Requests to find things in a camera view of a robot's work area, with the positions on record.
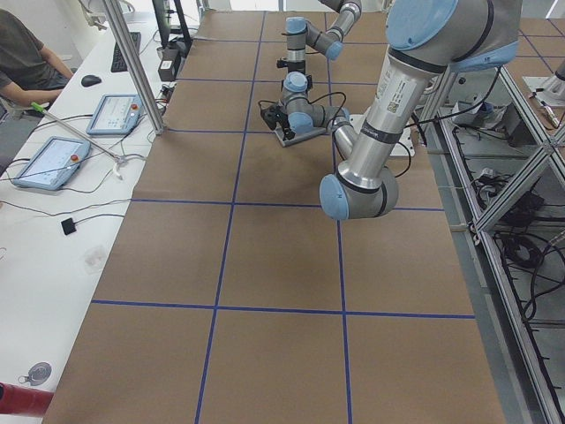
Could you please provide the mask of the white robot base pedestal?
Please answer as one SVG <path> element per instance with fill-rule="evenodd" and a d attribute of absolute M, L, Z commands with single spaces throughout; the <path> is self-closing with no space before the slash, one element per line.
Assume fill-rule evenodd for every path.
<path fill-rule="evenodd" d="M 353 114 L 349 117 L 350 124 L 353 126 L 355 133 L 364 134 L 366 137 L 371 137 L 375 140 L 384 142 L 392 146 L 390 156 L 396 157 L 409 157 L 412 158 L 415 155 L 415 148 L 411 141 L 411 130 L 404 129 L 401 134 L 383 132 L 378 130 L 366 121 L 366 114 Z"/>

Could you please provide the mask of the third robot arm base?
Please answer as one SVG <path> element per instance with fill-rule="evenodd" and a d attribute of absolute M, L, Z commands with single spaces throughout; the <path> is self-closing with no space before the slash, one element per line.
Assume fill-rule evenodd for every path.
<path fill-rule="evenodd" d="M 552 108 L 564 107 L 564 62 L 549 77 L 523 77 L 530 98 Z"/>

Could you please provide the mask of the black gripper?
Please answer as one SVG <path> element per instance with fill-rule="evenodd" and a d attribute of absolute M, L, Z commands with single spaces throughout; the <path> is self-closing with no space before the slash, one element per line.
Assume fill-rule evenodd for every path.
<path fill-rule="evenodd" d="M 283 112 L 281 106 L 276 105 L 271 107 L 271 121 L 271 130 L 274 131 L 277 128 L 281 129 L 283 140 L 292 140 L 295 137 L 295 133 L 290 128 L 288 115 Z"/>
<path fill-rule="evenodd" d="M 288 62 L 286 88 L 290 91 L 308 91 L 312 88 L 312 76 L 306 73 L 306 61 Z"/>

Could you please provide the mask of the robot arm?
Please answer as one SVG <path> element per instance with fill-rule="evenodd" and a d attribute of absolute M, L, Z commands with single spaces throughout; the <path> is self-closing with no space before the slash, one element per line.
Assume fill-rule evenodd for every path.
<path fill-rule="evenodd" d="M 305 77 L 306 90 L 313 86 L 312 76 L 306 72 L 305 48 L 310 47 L 329 60 L 336 60 L 343 50 L 343 39 L 360 19 L 362 4 L 360 1 L 320 1 L 338 13 L 335 22 L 328 30 L 320 30 L 304 17 L 286 19 L 286 56 L 276 62 L 277 68 L 286 68 L 288 73 L 298 72 Z"/>
<path fill-rule="evenodd" d="M 337 11 L 325 32 L 302 17 L 286 21 L 288 74 L 277 104 L 261 112 L 286 144 L 329 131 L 343 155 L 335 173 L 320 182 L 323 211 L 335 220 L 387 214 L 398 184 L 386 162 L 431 79 L 454 72 L 499 67 L 516 55 L 522 4 L 519 1 L 396 1 L 388 13 L 388 59 L 373 104 L 356 131 L 342 107 L 309 101 L 305 49 L 334 60 L 343 38 L 359 20 L 359 1 L 328 1 Z"/>

